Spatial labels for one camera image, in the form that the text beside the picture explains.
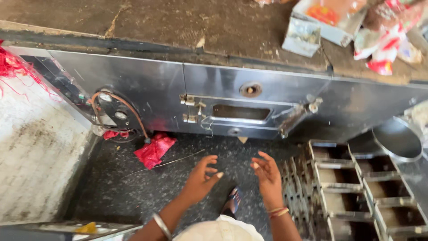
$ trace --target hand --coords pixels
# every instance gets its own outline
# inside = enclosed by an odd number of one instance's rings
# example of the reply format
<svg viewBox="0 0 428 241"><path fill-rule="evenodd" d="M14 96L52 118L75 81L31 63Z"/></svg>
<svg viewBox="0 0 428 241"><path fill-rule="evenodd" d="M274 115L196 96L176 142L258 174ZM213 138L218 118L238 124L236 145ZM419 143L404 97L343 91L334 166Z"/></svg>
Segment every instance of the hand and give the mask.
<svg viewBox="0 0 428 241"><path fill-rule="evenodd" d="M207 167L208 164L216 163L217 156L203 157L198 164L196 164L195 168L193 168L179 196L188 201L190 205L201 201L224 174L223 172L216 173L217 169ZM216 174L209 177L205 174L207 172Z"/></svg>
<svg viewBox="0 0 428 241"><path fill-rule="evenodd" d="M275 160L264 152L259 151L259 155L264 158L253 157L251 167L259 178L260 194L268 211L283 208L281 174Z"/></svg>

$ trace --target person's left hand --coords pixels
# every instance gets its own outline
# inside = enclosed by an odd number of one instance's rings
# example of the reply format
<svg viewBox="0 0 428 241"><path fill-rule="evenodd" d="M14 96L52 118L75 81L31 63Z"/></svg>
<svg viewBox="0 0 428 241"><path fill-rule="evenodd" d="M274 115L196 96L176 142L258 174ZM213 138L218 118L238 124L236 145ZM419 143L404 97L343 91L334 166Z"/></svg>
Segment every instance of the person's left hand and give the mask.
<svg viewBox="0 0 428 241"><path fill-rule="evenodd" d="M191 205L201 201L218 180L223 176L223 172L217 172L217 169L207 167L208 164L216 164L217 156L203 157L189 175L186 185L181 190L179 196L187 200ZM212 177L205 173L216 173Z"/></svg>

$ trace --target black speckled floor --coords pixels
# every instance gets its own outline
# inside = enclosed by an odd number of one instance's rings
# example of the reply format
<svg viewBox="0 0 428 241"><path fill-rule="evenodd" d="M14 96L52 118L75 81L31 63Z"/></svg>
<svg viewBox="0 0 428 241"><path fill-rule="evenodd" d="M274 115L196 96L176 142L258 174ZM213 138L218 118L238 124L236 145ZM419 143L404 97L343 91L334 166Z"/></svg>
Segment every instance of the black speckled floor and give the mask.
<svg viewBox="0 0 428 241"><path fill-rule="evenodd" d="M238 185L243 200L236 217L256 227L266 241L272 240L268 216L265 213L256 176L250 167L251 157L264 151L277 162L296 152L296 147L279 141L249 139L245 144L236 137L174 134L177 142L162 158L167 163L201 152L184 160L124 176L144 169L133 152L141 142L114 143L104 141L92 169L83 177L86 185L73 218L112 223L146 223L152 211L160 211L183 187L195 163L205 155L218 155L215 167L225 175L213 190L197 205L191 207L180 221L175 234L200 221L215 220L230 189Z"/></svg>

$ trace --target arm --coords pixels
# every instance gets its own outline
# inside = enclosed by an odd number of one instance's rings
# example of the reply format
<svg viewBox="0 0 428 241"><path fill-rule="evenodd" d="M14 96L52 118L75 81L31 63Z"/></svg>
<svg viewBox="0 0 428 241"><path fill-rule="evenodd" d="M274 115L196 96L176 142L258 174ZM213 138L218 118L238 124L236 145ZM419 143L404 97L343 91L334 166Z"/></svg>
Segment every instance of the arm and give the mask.
<svg viewBox="0 0 428 241"><path fill-rule="evenodd" d="M216 182L223 176L217 169L207 167L208 164L216 164L217 156L202 158L190 173L186 185L180 194L160 211L159 216L171 234L177 227L183 213L193 204L204 198ZM211 178L205 173L216 173ZM142 229L137 231L129 241L166 241L167 238L154 219L151 219Z"/></svg>
<svg viewBox="0 0 428 241"><path fill-rule="evenodd" d="M259 178L260 194L263 197L266 210L283 208L281 174L278 166L275 160L266 153L259 151L259 155L264 160L252 158L251 167ZM296 225L288 213L271 218L270 228L274 241L302 241Z"/></svg>

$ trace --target bracelet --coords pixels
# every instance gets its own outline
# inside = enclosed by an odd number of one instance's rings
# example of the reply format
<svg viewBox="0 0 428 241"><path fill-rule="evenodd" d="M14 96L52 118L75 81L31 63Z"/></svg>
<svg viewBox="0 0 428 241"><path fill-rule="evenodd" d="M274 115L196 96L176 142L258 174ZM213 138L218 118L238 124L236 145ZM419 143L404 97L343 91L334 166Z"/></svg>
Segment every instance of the bracelet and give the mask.
<svg viewBox="0 0 428 241"><path fill-rule="evenodd" d="M269 218L272 219L274 217L279 217L282 216L286 213L288 213L288 208L277 208L277 209L273 209L271 211L268 211L269 213Z"/></svg>
<svg viewBox="0 0 428 241"><path fill-rule="evenodd" d="M165 225L162 218L157 213L153 213L153 219L158 224L159 228L162 230L166 238L168 240L172 240L171 232L168 230L168 227Z"/></svg>

